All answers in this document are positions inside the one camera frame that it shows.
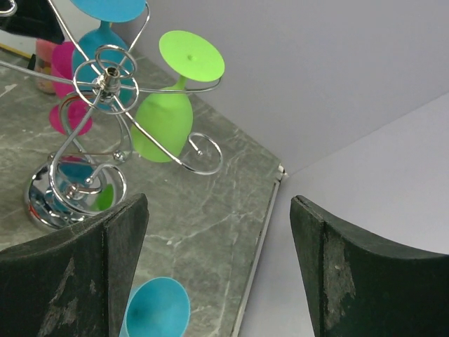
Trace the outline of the pink wine glass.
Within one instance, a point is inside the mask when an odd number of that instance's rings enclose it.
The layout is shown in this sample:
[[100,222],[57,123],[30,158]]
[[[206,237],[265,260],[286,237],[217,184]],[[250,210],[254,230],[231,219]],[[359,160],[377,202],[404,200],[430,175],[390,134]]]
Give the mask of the pink wine glass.
[[[74,52],[74,49],[74,44],[70,41],[66,41],[63,44],[57,45],[53,49],[51,56],[51,75],[63,79],[72,79],[72,54]],[[56,96],[61,100],[67,94],[74,91],[73,85],[60,82],[53,82],[53,88],[55,90]],[[86,112],[87,105],[82,100],[76,100],[69,105],[68,119],[72,129],[75,129],[79,125]],[[56,131],[63,135],[66,134],[60,120],[59,103],[56,104],[50,111],[49,122]]]

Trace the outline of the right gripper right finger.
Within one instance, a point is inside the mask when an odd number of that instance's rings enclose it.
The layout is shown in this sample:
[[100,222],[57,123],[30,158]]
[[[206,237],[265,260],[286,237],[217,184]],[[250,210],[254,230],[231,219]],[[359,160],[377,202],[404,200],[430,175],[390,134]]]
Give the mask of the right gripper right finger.
[[385,239],[293,197],[315,336],[447,336],[448,256]]

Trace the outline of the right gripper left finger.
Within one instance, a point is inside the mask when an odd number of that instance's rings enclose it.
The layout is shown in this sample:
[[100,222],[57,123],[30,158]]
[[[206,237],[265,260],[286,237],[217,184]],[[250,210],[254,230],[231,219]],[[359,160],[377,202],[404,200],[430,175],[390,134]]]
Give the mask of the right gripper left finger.
[[1,251],[1,335],[118,336],[148,220],[137,194]]

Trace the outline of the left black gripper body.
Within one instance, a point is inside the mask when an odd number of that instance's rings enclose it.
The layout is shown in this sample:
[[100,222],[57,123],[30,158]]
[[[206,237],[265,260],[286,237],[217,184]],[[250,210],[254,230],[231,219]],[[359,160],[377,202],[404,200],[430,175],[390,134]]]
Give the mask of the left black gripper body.
[[1,0],[1,31],[54,44],[65,40],[60,23],[47,1]]

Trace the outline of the green wine glass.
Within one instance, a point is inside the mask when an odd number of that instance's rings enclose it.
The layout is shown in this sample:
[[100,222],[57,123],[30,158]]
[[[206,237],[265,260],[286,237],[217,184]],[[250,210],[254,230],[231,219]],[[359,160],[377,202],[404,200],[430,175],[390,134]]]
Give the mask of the green wine glass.
[[[188,79],[212,82],[225,72],[219,50],[191,32],[166,32],[159,40],[159,51],[168,66],[179,74],[170,89],[184,89]],[[186,93],[152,93],[142,101],[135,120],[171,154],[178,156],[192,131],[192,104]],[[157,163],[171,160],[136,126],[131,126],[130,132],[134,149],[141,157]]]

